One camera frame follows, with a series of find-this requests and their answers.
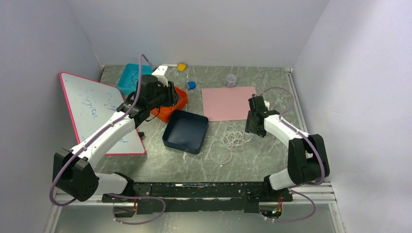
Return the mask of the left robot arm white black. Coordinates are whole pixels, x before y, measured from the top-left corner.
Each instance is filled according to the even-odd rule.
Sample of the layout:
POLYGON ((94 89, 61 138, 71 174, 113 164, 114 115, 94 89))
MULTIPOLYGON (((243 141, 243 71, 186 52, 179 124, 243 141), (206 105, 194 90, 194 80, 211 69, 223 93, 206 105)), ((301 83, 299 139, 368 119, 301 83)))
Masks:
POLYGON ((54 154, 51 203, 66 206, 93 195, 112 195, 123 202, 130 201, 135 196, 133 179, 118 172, 96 173, 94 168, 120 139, 147 121, 153 109, 176 105, 177 98, 172 81, 156 75, 139 75, 136 90, 105 124, 78 145, 54 154))

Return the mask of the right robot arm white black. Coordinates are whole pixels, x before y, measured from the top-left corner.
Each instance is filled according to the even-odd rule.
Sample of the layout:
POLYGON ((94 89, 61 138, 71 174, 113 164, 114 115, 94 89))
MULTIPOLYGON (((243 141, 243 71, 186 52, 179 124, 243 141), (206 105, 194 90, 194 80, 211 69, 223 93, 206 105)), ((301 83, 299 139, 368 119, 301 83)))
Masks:
POLYGON ((245 132, 265 137, 270 133, 288 148, 287 167, 264 178, 262 195, 268 201, 281 190, 306 183, 323 182, 330 174, 325 143, 319 134, 309 134, 291 125, 276 110, 269 110, 263 96, 249 100, 245 132))

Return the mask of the orange plastic tray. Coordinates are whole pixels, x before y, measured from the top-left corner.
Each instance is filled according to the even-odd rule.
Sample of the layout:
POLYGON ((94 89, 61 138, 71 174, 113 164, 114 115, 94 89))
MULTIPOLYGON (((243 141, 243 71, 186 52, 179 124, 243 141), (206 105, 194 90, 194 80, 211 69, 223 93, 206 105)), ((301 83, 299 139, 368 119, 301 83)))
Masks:
POLYGON ((173 112, 175 110, 182 110, 188 103, 189 99, 188 99, 188 95, 187 93, 178 88, 175 87, 175 91, 177 92, 178 96, 179 96, 179 100, 177 102, 177 104, 175 106, 171 106, 171 107, 160 107, 160 110, 158 110, 157 108, 153 109, 150 111, 150 113, 152 115, 154 115, 155 117, 157 117, 158 119, 160 119, 161 121, 168 123, 173 112))

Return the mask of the blue cube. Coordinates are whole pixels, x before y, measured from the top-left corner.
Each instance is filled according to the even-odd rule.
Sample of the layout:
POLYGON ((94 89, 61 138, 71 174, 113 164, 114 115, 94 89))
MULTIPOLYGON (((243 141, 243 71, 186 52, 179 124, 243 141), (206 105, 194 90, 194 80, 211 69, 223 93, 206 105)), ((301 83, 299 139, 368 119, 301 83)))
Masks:
POLYGON ((186 83, 186 87, 188 90, 193 90, 197 87, 197 84, 195 81, 189 81, 186 83))

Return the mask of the white marker pen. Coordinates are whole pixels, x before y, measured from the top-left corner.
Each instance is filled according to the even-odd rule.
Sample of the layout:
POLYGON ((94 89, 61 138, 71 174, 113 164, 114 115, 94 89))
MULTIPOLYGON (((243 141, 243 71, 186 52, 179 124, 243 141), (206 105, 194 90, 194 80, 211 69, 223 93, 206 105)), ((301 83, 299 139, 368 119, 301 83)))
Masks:
POLYGON ((168 67, 177 67, 178 64, 162 64, 163 66, 168 66, 168 67))

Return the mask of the yellow cube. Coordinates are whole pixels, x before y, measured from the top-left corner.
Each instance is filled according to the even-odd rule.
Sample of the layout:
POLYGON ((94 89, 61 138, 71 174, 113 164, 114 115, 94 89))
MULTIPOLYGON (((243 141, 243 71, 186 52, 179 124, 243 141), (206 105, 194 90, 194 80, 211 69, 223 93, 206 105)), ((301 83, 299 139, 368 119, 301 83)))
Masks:
POLYGON ((177 65, 177 70, 180 71, 180 72, 184 72, 186 69, 187 69, 187 64, 179 63, 177 65))

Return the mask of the teal plastic tray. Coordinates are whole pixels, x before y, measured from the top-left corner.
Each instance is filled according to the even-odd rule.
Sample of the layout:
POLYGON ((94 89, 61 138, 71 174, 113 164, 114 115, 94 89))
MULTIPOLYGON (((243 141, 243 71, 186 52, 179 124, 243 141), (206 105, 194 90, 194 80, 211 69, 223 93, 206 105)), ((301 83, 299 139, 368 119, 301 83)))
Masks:
POLYGON ((138 83, 139 65, 127 64, 118 81, 117 88, 125 96, 136 91, 138 83))

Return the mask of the pink clipboard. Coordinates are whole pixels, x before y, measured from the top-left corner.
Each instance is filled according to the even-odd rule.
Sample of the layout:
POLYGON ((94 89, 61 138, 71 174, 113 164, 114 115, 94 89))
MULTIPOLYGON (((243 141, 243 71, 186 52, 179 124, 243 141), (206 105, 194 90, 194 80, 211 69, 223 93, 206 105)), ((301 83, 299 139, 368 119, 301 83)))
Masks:
POLYGON ((253 86, 203 88, 203 112, 209 121, 246 120, 248 100, 256 94, 253 86))

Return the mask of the dark blue plastic tray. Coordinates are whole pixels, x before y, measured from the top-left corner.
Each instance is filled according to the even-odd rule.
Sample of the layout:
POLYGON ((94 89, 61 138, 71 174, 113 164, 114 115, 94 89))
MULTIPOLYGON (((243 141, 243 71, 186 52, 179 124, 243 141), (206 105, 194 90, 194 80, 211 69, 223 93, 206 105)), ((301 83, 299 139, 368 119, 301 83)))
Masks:
POLYGON ((206 137, 208 124, 209 120, 206 116, 175 110, 163 133, 163 144, 172 149, 199 154, 206 137))

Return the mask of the black whiteboard stand foot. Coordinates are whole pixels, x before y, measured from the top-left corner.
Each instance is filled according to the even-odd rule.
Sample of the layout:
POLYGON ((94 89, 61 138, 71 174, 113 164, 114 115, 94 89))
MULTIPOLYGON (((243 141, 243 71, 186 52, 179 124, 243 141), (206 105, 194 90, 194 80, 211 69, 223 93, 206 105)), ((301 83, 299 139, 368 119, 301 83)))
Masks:
POLYGON ((138 132, 138 135, 141 139, 144 139, 146 137, 144 132, 138 132))

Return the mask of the small clear plastic cup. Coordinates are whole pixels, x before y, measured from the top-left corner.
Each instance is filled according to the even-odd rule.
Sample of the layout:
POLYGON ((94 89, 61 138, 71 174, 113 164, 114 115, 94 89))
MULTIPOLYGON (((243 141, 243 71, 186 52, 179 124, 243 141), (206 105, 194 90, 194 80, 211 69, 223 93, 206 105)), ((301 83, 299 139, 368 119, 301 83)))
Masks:
POLYGON ((226 87, 227 88, 232 88, 236 86, 237 82, 237 76, 234 74, 228 74, 226 76, 226 87))

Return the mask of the whiteboard with pink frame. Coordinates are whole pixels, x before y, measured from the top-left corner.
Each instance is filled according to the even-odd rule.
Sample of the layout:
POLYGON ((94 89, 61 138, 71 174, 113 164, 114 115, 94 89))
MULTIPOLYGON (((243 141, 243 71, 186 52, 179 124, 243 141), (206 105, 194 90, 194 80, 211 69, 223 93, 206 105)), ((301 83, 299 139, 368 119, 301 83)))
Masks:
POLYGON ((102 135, 86 147, 81 153, 84 157, 87 152, 97 148, 104 136, 122 128, 122 133, 112 136, 106 145, 111 148, 106 155, 142 155, 145 147, 138 136, 135 121, 124 115, 124 111, 117 112, 117 108, 124 103, 120 90, 107 84, 79 77, 70 73, 60 73, 61 85, 65 94, 72 124, 77 141, 81 148, 103 127, 109 126, 102 135))

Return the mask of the aluminium frame rail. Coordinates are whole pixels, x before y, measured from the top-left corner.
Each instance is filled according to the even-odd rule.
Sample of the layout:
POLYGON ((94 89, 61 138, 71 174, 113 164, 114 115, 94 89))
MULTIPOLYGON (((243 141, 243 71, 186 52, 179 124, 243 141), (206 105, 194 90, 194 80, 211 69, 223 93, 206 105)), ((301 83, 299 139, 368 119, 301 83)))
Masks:
POLYGON ((54 207, 47 233, 343 233, 344 225, 330 184, 297 189, 293 201, 283 202, 278 219, 277 201, 248 203, 240 199, 167 199, 117 206, 124 217, 116 222, 114 205, 98 199, 54 207))

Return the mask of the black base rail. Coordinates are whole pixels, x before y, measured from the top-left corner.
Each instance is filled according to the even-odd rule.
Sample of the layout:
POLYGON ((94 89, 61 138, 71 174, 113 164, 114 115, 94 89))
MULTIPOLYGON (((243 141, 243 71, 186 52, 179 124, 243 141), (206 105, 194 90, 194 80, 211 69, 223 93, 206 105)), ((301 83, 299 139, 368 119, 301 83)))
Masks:
POLYGON ((288 189, 271 191, 265 182, 134 183, 119 197, 103 194, 103 203, 128 207, 137 215, 167 212, 243 211, 259 213, 264 202, 291 202, 288 189))

